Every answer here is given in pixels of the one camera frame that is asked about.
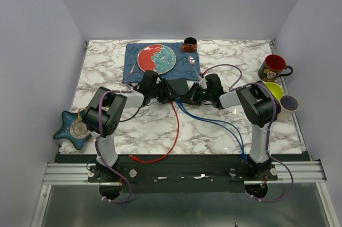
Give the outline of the black network switch box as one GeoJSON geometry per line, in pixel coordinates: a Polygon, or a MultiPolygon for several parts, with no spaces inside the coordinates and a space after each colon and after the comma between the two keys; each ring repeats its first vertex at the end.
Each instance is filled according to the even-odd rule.
{"type": "Polygon", "coordinates": [[[164,82],[165,92],[168,96],[177,98],[182,95],[185,95],[189,91],[186,78],[164,80],[164,82]]]}

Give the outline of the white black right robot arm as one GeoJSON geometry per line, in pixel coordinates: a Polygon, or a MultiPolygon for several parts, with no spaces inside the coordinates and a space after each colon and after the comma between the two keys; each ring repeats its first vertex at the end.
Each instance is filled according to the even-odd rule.
{"type": "Polygon", "coordinates": [[[204,78],[204,88],[195,83],[184,95],[176,98],[176,102],[200,105],[203,101],[211,102],[216,109],[241,106],[245,116],[252,125],[251,149],[248,157],[253,161],[246,166],[246,174],[257,180],[265,174],[262,163],[270,158],[270,128],[281,111],[279,102],[261,82],[244,85],[233,91],[225,92],[217,74],[209,74],[204,78]]]}

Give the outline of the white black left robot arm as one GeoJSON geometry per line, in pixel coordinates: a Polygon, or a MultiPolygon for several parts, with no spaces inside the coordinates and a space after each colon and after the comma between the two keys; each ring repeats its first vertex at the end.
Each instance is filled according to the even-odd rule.
{"type": "Polygon", "coordinates": [[[152,99],[163,103],[172,94],[168,81],[154,71],[145,72],[136,86],[130,83],[126,86],[126,90],[98,88],[81,118],[95,139],[97,161],[103,165],[100,175],[108,182],[114,181],[119,173],[115,166],[118,155],[113,134],[119,125],[123,110],[145,107],[152,99]]]}

